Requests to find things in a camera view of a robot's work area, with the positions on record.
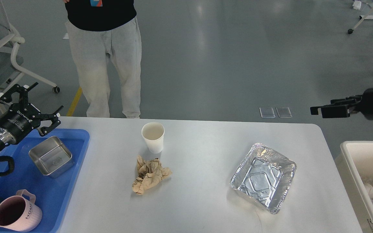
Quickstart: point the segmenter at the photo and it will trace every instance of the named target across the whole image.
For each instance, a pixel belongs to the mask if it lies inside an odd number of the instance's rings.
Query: black t-shirt
[[[102,6],[92,6],[90,0],[70,0],[65,8],[68,20],[85,31],[109,31],[136,16],[133,0],[102,0]]]

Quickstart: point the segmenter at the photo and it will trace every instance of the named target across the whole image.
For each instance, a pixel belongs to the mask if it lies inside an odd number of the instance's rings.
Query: chair wheel
[[[53,87],[53,92],[54,93],[59,93],[60,92],[60,88],[59,87]]]

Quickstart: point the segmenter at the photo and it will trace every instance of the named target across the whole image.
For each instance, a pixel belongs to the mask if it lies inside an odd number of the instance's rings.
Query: blue tray
[[[57,136],[64,143],[74,160],[74,165],[56,179],[43,176],[28,156],[30,149],[51,136]],[[34,130],[18,145],[10,145],[0,153],[12,156],[15,161],[13,173],[0,177],[0,197],[5,199],[15,195],[19,189],[27,189],[36,195],[35,204],[43,211],[40,224],[30,232],[54,233],[60,227],[86,155],[89,138],[89,133],[83,129],[56,128],[44,137]],[[6,163],[0,163],[0,171],[6,169]],[[0,227],[0,232],[14,231]]]

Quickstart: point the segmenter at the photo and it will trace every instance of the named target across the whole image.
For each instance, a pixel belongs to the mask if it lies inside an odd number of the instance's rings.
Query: person's leg
[[[136,17],[111,31],[111,60],[120,76],[123,114],[137,118],[141,114],[142,42]]]
[[[107,57],[102,40],[105,32],[84,31],[70,22],[66,22],[65,25],[80,87],[89,103],[86,114],[89,117],[110,117]]]

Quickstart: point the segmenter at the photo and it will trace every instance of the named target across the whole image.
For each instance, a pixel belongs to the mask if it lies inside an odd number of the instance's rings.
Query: white bin
[[[373,141],[346,141],[335,159],[342,182],[364,233],[373,233],[373,205],[364,182],[373,186]]]

